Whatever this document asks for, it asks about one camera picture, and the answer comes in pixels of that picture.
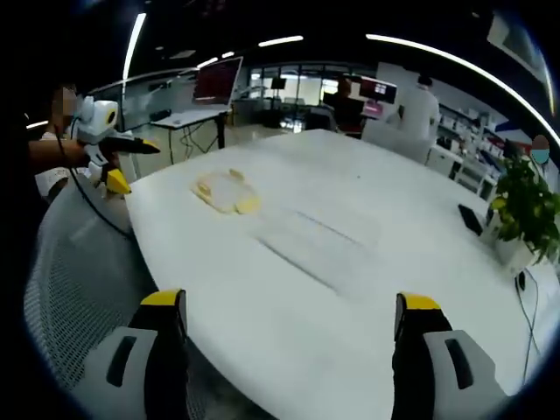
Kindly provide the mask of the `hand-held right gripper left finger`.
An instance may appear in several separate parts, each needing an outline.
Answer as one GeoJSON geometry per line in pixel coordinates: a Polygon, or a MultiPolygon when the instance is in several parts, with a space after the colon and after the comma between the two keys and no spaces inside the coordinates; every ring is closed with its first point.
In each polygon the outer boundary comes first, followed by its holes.
{"type": "Polygon", "coordinates": [[[89,351],[73,397],[92,419],[187,419],[186,291],[145,297],[89,351]]]}

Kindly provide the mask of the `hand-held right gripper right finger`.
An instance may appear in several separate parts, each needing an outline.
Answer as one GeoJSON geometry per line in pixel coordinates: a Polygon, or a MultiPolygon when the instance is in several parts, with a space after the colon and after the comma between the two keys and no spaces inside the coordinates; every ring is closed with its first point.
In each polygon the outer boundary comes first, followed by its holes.
{"type": "Polygon", "coordinates": [[[394,342],[394,419],[493,419],[508,402],[493,359],[431,297],[396,295],[394,342]]]}

